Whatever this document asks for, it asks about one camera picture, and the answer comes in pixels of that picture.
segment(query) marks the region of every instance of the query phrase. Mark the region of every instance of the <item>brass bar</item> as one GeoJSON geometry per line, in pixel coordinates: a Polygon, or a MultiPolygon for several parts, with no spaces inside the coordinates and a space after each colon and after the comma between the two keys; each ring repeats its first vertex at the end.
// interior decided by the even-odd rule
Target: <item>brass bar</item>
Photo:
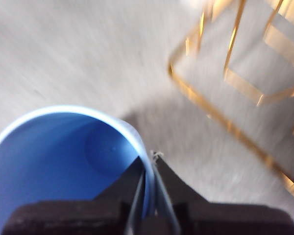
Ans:
{"type": "Polygon", "coordinates": [[[228,64],[229,64],[229,61],[231,58],[232,49],[234,46],[237,30],[239,29],[239,25],[240,25],[242,13],[244,10],[245,2],[246,2],[246,0],[241,0],[240,5],[239,5],[239,9],[237,11],[237,15],[236,15],[236,19],[235,19],[234,27],[233,27],[233,31],[232,31],[232,36],[231,36],[231,40],[230,40],[230,44],[229,44],[229,49],[228,49],[228,52],[226,55],[226,60],[224,63],[224,72],[227,70],[227,67],[228,67],[228,64]]]}

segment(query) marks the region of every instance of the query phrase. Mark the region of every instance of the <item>gold metal frame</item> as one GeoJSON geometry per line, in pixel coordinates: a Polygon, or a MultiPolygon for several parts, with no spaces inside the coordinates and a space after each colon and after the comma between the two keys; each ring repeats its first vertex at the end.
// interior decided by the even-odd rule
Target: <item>gold metal frame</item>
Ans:
{"type": "MultiPolygon", "coordinates": [[[[279,0],[266,0],[273,9],[279,3],[279,0]]],[[[286,20],[294,24],[294,0],[284,0],[278,12],[286,20]]]]}
{"type": "MultiPolygon", "coordinates": [[[[228,49],[227,59],[224,65],[227,70],[231,51],[239,27],[241,15],[245,6],[245,0],[240,0],[239,9],[237,12],[232,37],[230,40],[230,46],[228,49]]],[[[202,35],[206,26],[207,19],[211,20],[212,13],[209,9],[205,8],[202,12],[199,24],[187,35],[183,43],[181,43],[172,53],[169,59],[168,72],[179,90],[194,104],[207,113],[209,118],[217,121],[221,126],[227,130],[233,137],[239,140],[245,147],[255,153],[258,158],[271,170],[281,178],[285,188],[294,196],[294,179],[288,175],[282,167],[275,162],[274,158],[266,151],[261,149],[251,138],[249,138],[238,126],[235,125],[229,118],[223,115],[223,113],[214,107],[199,91],[193,86],[187,83],[182,76],[180,76],[174,69],[174,65],[181,59],[183,55],[188,55],[191,49],[196,48],[197,52],[200,50],[202,35]]]]}
{"type": "Polygon", "coordinates": [[[273,1],[273,4],[276,4],[276,7],[267,22],[264,41],[294,66],[294,42],[271,24],[278,13],[294,23],[294,0],[273,1]]]}
{"type": "MultiPolygon", "coordinates": [[[[275,15],[277,14],[282,5],[282,2],[283,0],[279,0],[279,3],[277,4],[276,8],[273,10],[272,14],[268,19],[264,31],[264,40],[266,43],[270,42],[270,45],[275,49],[285,51],[285,48],[280,46],[285,45],[285,41],[289,39],[286,36],[284,36],[284,34],[282,34],[280,31],[278,31],[274,26],[271,25],[275,15]]],[[[240,24],[242,12],[243,11],[240,10],[238,11],[237,18],[234,24],[233,33],[224,64],[224,80],[232,87],[234,87],[236,90],[238,90],[240,93],[242,93],[244,96],[252,100],[257,106],[277,102],[288,97],[294,97],[294,87],[273,94],[264,94],[260,89],[254,87],[252,84],[247,82],[245,79],[240,77],[238,74],[236,74],[233,70],[229,68],[228,65],[230,62],[232,48],[235,42],[237,29],[240,24]]],[[[294,45],[287,45],[289,46],[287,48],[287,54],[291,59],[294,59],[294,45]]]]}

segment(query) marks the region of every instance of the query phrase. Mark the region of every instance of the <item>blue plastic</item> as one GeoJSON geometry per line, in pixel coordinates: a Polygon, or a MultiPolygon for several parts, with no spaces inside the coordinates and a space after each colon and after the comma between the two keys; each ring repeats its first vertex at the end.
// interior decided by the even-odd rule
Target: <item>blue plastic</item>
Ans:
{"type": "Polygon", "coordinates": [[[77,106],[21,117],[0,135],[0,232],[20,205],[94,198],[137,156],[147,172],[146,213],[154,208],[154,176],[144,145],[128,123],[77,106]]]}

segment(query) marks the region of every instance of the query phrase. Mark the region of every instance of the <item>plastic container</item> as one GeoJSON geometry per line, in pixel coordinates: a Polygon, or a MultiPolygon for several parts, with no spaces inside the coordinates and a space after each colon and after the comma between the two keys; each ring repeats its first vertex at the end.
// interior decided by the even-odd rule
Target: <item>plastic container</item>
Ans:
{"type": "Polygon", "coordinates": [[[128,123],[78,106],[29,113],[0,134],[0,232],[18,206],[92,199],[140,156],[147,173],[144,214],[154,210],[154,176],[128,123]]]}

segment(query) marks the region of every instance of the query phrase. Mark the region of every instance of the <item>gray floor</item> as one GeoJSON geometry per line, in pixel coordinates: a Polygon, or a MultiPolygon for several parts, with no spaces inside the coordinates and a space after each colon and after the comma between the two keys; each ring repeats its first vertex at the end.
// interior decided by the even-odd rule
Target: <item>gray floor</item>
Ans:
{"type": "MultiPolygon", "coordinates": [[[[294,198],[275,174],[168,77],[170,52],[197,21],[192,2],[1,0],[0,131],[40,107],[98,109],[136,127],[147,150],[162,151],[207,199],[267,204],[294,218],[294,198]]],[[[268,93],[294,85],[294,68],[261,41],[270,11],[261,0],[247,2],[248,27],[230,65],[268,93]]],[[[255,108],[222,80],[234,18],[226,10],[207,30],[200,57],[180,71],[294,177],[294,98],[255,108]]],[[[285,27],[281,17],[275,24],[285,27]]]]}

